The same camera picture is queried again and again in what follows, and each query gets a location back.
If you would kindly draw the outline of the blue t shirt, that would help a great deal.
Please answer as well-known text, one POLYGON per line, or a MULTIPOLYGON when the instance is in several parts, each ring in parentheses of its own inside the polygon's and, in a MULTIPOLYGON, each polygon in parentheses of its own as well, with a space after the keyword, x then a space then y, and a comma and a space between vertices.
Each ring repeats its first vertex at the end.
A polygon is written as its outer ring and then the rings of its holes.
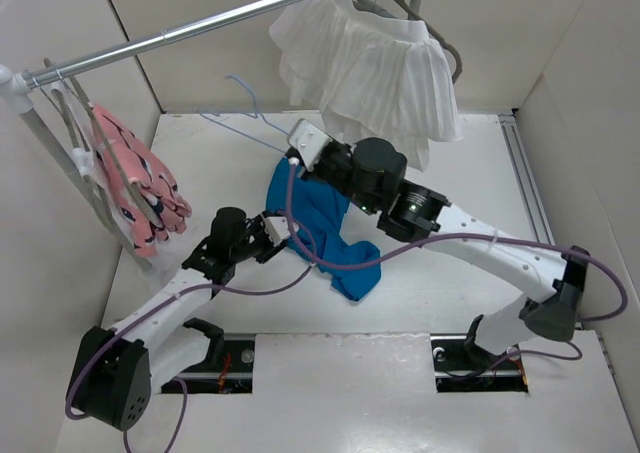
MULTIPOLYGON (((327 184, 294 180, 293 217, 307 228, 298 236, 309 250, 333 264, 360 264, 380 257, 380 250, 369 241, 353 244, 345 242, 340 234, 344 217, 349 209, 347 198, 327 184)), ((337 270, 320 265, 318 269, 331 276, 331 286, 352 302, 358 302, 378 284, 381 267, 360 270, 337 270)))

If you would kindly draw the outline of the light blue wire hanger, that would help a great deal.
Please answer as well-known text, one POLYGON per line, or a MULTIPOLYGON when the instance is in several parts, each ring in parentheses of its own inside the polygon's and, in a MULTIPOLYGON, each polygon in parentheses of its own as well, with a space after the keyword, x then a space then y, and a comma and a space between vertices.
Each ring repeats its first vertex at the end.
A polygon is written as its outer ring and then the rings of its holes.
POLYGON ((258 139, 254 136, 249 135, 248 133, 239 130, 237 128, 234 128, 232 126, 229 126, 228 124, 226 124, 224 122, 224 119, 228 119, 229 117, 233 116, 233 115, 242 115, 248 118, 251 118, 253 120, 260 120, 262 123, 264 123, 265 125, 267 125, 269 128, 276 130, 278 132, 280 132, 281 134, 287 136, 288 133, 281 127, 277 126, 276 124, 272 123, 270 120, 268 120, 266 118, 266 116, 262 113, 256 95, 254 93, 254 91, 252 90, 252 88, 241 78, 239 78, 236 75, 226 75, 225 76, 226 80, 233 80, 234 82, 236 82, 237 84, 239 84, 244 90, 245 92, 250 96, 251 98, 251 108, 248 111, 239 111, 239 110, 234 110, 234 111, 230 111, 230 112, 219 112, 213 108, 208 108, 208 109, 204 109, 204 110, 196 110, 195 113, 198 114, 201 118, 204 118, 205 120, 214 123, 218 126, 221 126, 235 134, 238 134, 240 136, 242 136, 243 138, 249 139, 251 141, 254 141, 256 143, 259 143, 262 146, 265 146, 271 150, 277 151, 279 153, 281 153, 282 155, 286 154, 286 151, 282 148, 278 148, 276 146, 273 146, 261 139, 258 139))

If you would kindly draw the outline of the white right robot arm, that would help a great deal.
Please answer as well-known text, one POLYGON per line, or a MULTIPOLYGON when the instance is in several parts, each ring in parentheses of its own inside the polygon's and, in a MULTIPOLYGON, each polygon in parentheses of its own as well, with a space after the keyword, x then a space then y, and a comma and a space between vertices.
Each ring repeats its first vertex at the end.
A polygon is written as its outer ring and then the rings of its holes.
POLYGON ((445 195, 406 179, 407 159, 388 141, 369 138, 349 146, 318 133, 288 141, 303 179, 328 184, 394 240, 443 253, 516 287, 520 295, 494 313, 480 314, 462 342, 465 360, 487 367, 535 337, 572 340, 585 288, 587 251, 563 253, 527 246, 473 218, 445 195))

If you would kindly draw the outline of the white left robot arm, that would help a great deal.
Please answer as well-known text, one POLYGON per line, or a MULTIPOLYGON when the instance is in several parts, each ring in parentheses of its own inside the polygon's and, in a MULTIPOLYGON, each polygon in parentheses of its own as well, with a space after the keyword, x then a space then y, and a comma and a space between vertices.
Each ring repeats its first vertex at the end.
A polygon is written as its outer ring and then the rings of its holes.
POLYGON ((239 208, 219 209, 209 235, 160 292, 111 327, 85 333, 66 393, 67 416, 91 417, 125 432, 180 371, 195 364, 216 367, 224 332, 194 312, 226 288, 239 263, 269 261, 289 237, 281 213, 249 218, 239 208))

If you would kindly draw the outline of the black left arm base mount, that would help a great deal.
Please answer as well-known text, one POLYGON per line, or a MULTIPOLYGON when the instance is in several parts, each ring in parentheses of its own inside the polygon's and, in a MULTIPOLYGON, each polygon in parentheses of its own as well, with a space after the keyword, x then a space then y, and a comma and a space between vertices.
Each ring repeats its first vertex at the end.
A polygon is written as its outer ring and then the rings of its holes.
POLYGON ((164 383, 156 391, 178 394, 248 394, 252 391, 255 337, 227 334, 205 320, 186 321, 163 345, 164 383))

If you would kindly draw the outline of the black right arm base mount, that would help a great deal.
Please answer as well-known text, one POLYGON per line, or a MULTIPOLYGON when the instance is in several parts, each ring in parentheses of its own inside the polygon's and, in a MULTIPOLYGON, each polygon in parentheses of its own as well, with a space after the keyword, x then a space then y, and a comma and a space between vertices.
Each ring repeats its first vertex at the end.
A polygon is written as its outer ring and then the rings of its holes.
POLYGON ((435 386, 438 393, 528 393, 519 359, 486 352, 475 344, 482 315, 465 334, 438 334, 430 338, 435 386))

